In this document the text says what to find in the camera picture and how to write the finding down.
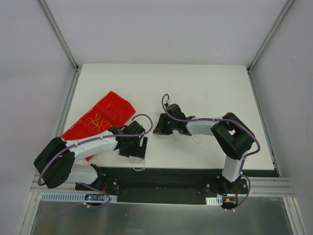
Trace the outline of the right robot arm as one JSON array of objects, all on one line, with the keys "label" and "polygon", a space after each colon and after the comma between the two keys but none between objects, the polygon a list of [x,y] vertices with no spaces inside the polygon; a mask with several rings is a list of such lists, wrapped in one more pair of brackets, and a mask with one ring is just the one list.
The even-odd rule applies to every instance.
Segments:
[{"label": "right robot arm", "polygon": [[220,180],[221,190],[225,193],[233,192],[238,186],[237,179],[241,176],[243,161],[260,151],[260,143],[255,135],[234,113],[229,112],[219,118],[187,117],[177,104],[165,105],[163,110],[153,133],[171,135],[177,131],[186,136],[214,136],[226,154]]}]

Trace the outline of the aluminium frame post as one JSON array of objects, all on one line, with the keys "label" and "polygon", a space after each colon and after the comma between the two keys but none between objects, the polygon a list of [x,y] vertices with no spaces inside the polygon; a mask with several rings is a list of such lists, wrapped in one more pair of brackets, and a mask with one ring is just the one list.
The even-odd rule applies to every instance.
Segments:
[{"label": "aluminium frame post", "polygon": [[247,66],[246,70],[247,70],[248,74],[252,73],[253,69],[255,68],[255,66],[257,65],[259,60],[261,59],[261,56],[264,54],[266,48],[268,47],[268,45],[270,44],[271,40],[275,36],[276,31],[280,27],[281,23],[283,22],[283,20],[285,19],[285,17],[289,13],[290,9],[292,8],[292,6],[294,5],[295,2],[296,2],[295,0],[287,0],[287,1],[285,1],[282,9],[280,10],[280,12],[279,12],[278,16],[276,17],[275,21],[273,22],[270,30],[268,31],[268,33],[266,34],[264,40],[262,41],[261,46],[257,50],[257,52],[256,52],[255,56],[253,57],[251,63]]},{"label": "aluminium frame post", "polygon": [[60,44],[62,50],[64,51],[68,61],[70,62],[71,66],[73,67],[73,69],[75,71],[79,70],[79,65],[76,62],[76,60],[74,59],[74,56],[51,12],[51,10],[49,9],[49,6],[47,4],[47,2],[45,0],[38,0],[37,3],[39,4],[44,16],[46,17],[48,24],[50,25],[58,43]]}]

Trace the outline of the left aluminium frame post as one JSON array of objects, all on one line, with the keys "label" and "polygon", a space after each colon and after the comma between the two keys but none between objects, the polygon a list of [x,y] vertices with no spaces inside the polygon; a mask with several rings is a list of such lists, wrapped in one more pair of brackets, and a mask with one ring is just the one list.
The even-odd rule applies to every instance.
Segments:
[{"label": "left aluminium frame post", "polygon": [[79,65],[76,62],[76,60],[74,59],[74,56],[51,12],[51,10],[49,9],[49,6],[47,4],[47,2],[45,0],[38,0],[37,3],[39,4],[44,16],[46,17],[48,24],[50,25],[58,43],[60,44],[62,50],[64,51],[68,61],[70,62],[71,66],[73,67],[73,69],[75,71],[79,70]]}]

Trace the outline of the right aluminium frame post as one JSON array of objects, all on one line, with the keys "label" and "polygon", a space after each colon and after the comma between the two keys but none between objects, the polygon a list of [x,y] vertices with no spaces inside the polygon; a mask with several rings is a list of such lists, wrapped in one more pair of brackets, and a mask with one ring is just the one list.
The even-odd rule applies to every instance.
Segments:
[{"label": "right aluminium frame post", "polygon": [[287,0],[287,1],[285,1],[282,9],[280,10],[280,12],[279,12],[278,16],[276,17],[275,21],[273,22],[270,30],[268,31],[268,33],[266,34],[264,40],[262,41],[261,46],[257,50],[257,52],[256,52],[255,56],[253,57],[251,63],[247,66],[246,70],[247,70],[248,74],[252,73],[253,69],[255,68],[255,66],[257,65],[259,60],[261,59],[261,56],[264,54],[266,48],[268,47],[268,45],[270,44],[271,40],[275,36],[276,31],[280,27],[281,23],[283,22],[283,20],[285,19],[285,17],[289,13],[290,9],[292,8],[292,6],[294,5],[295,2],[296,2],[295,0]]}]

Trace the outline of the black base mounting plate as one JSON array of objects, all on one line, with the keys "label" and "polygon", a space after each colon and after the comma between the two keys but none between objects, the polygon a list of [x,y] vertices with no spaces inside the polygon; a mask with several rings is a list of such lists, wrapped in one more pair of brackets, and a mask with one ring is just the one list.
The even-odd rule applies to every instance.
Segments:
[{"label": "black base mounting plate", "polygon": [[220,169],[102,167],[90,187],[117,196],[118,202],[204,205],[215,197]]}]

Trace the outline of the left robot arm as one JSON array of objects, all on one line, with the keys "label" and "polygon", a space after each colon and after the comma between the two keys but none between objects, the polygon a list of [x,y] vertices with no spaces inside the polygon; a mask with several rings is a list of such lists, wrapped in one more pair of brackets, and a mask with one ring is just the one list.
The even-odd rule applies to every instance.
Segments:
[{"label": "left robot arm", "polygon": [[66,141],[53,138],[34,161],[39,172],[38,185],[56,188],[63,183],[80,183],[92,190],[100,190],[104,173],[96,164],[81,165],[83,160],[102,152],[117,151],[129,158],[145,158],[148,138],[145,129],[133,121],[122,128],[110,129],[95,136]]}]

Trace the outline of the red plastic divided tray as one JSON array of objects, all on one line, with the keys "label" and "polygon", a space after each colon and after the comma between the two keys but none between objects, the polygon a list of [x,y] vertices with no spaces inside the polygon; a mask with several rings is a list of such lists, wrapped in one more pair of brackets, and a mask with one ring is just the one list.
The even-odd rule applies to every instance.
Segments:
[{"label": "red plastic divided tray", "polygon": [[78,140],[100,134],[111,127],[122,127],[134,114],[135,109],[129,101],[110,91],[67,129],[62,139]]}]

